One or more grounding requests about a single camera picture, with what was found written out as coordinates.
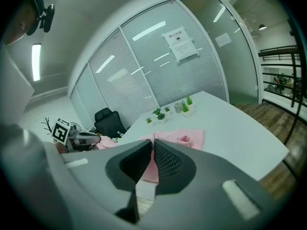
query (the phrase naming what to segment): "pink cloth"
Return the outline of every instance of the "pink cloth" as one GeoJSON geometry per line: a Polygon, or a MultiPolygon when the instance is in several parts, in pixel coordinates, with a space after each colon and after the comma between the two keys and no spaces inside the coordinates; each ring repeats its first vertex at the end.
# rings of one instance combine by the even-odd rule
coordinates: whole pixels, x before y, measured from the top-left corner
{"type": "MultiPolygon", "coordinates": [[[[204,135],[202,129],[177,129],[174,132],[167,133],[157,131],[151,135],[140,138],[140,140],[143,139],[151,140],[152,144],[154,144],[154,139],[167,140],[190,148],[201,150],[203,146],[204,135]]],[[[154,151],[152,151],[151,161],[148,164],[141,179],[149,182],[159,182],[158,168],[154,162],[154,151]]]]}
{"type": "Polygon", "coordinates": [[[112,141],[112,139],[108,136],[101,136],[100,141],[96,143],[96,146],[98,149],[106,149],[106,148],[112,148],[112,147],[117,147],[118,145],[112,141]]]}

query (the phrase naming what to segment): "green plant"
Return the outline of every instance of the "green plant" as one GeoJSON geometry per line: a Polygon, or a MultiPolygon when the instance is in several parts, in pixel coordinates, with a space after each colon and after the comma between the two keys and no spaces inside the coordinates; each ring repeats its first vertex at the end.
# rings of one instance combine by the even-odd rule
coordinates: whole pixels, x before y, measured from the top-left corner
{"type": "Polygon", "coordinates": [[[156,115],[158,115],[158,114],[160,114],[161,113],[161,108],[157,108],[157,109],[155,109],[154,111],[153,111],[153,114],[156,114],[156,115]]]}
{"type": "Polygon", "coordinates": [[[162,120],[163,118],[165,118],[165,114],[164,113],[159,113],[157,119],[158,120],[162,120]]]}
{"type": "Polygon", "coordinates": [[[189,111],[189,107],[188,107],[188,105],[187,105],[184,101],[181,101],[181,102],[180,102],[180,105],[181,105],[182,111],[183,111],[184,113],[186,113],[186,112],[189,111]]]}
{"type": "Polygon", "coordinates": [[[189,95],[186,97],[186,100],[187,100],[188,105],[193,104],[192,98],[189,95]]]}

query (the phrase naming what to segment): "potted succulent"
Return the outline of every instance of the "potted succulent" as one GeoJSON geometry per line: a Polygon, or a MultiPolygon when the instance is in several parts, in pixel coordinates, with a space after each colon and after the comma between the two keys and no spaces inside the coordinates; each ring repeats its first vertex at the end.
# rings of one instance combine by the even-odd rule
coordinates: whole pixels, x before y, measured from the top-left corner
{"type": "Polygon", "coordinates": [[[169,106],[166,106],[166,107],[164,108],[164,110],[165,110],[165,115],[166,115],[166,116],[170,116],[170,115],[171,115],[171,109],[169,108],[169,106]]]}
{"type": "Polygon", "coordinates": [[[154,117],[158,117],[158,115],[161,113],[161,108],[157,108],[153,111],[154,117]]]}
{"type": "Polygon", "coordinates": [[[164,113],[159,113],[157,119],[161,124],[164,124],[166,122],[166,117],[164,113]]]}
{"type": "Polygon", "coordinates": [[[194,109],[194,103],[192,101],[192,98],[190,96],[187,96],[186,100],[187,100],[187,104],[188,104],[189,109],[190,110],[194,109]]]}
{"type": "Polygon", "coordinates": [[[184,117],[190,117],[192,112],[189,110],[189,106],[184,101],[181,101],[180,105],[181,105],[181,109],[182,109],[184,117]]]}
{"type": "Polygon", "coordinates": [[[146,119],[146,122],[147,122],[147,126],[148,126],[148,127],[154,126],[154,123],[153,123],[153,121],[152,121],[152,119],[151,119],[150,117],[148,117],[148,118],[146,119]]]}

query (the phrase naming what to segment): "fluorescent light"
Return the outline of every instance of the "fluorescent light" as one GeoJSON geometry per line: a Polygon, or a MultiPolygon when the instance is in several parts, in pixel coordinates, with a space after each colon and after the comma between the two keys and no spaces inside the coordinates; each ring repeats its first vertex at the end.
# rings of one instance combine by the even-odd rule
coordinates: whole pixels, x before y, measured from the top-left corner
{"type": "Polygon", "coordinates": [[[217,16],[215,17],[213,23],[214,23],[214,22],[217,22],[217,20],[218,20],[218,19],[221,17],[221,15],[224,13],[225,9],[226,9],[226,7],[223,5],[222,8],[221,8],[221,10],[219,11],[219,13],[217,14],[217,16]]]}
{"type": "Polygon", "coordinates": [[[164,56],[167,56],[167,55],[169,55],[169,53],[167,53],[167,54],[165,54],[165,55],[163,55],[163,56],[160,56],[159,58],[155,59],[154,61],[156,61],[156,60],[158,60],[158,59],[161,59],[161,58],[163,58],[164,56]]]}
{"type": "Polygon", "coordinates": [[[154,30],[156,30],[156,29],[158,29],[158,28],[160,28],[160,27],[162,27],[162,26],[165,26],[165,21],[162,21],[162,22],[160,22],[159,24],[156,24],[156,25],[154,25],[154,26],[152,26],[152,27],[146,29],[145,31],[142,31],[140,34],[137,34],[137,35],[136,35],[135,37],[133,37],[132,39],[133,39],[134,41],[136,41],[136,40],[140,39],[141,37],[145,36],[146,34],[149,34],[149,33],[151,33],[152,31],[154,31],[154,30]]]}
{"type": "Polygon", "coordinates": [[[114,58],[115,56],[110,56],[102,65],[100,68],[98,68],[98,70],[96,71],[96,73],[101,72],[101,70],[114,58]]]}
{"type": "Polygon", "coordinates": [[[39,76],[39,58],[40,58],[40,44],[32,45],[32,72],[33,81],[40,80],[39,76]]]}
{"type": "Polygon", "coordinates": [[[134,73],[137,73],[139,70],[141,70],[140,68],[135,70],[133,73],[131,73],[130,75],[133,75],[134,73]]]}
{"type": "MultiPolygon", "coordinates": [[[[169,62],[170,62],[170,61],[169,61],[169,62]]],[[[169,62],[167,62],[167,63],[169,63],[169,62]]],[[[167,63],[162,64],[160,67],[162,67],[162,66],[166,65],[167,63]]]]}
{"type": "Polygon", "coordinates": [[[122,69],[120,71],[118,71],[117,73],[115,73],[114,75],[112,75],[111,77],[109,77],[107,79],[107,81],[112,82],[115,79],[119,79],[120,77],[124,76],[128,71],[126,69],[122,69]]]}

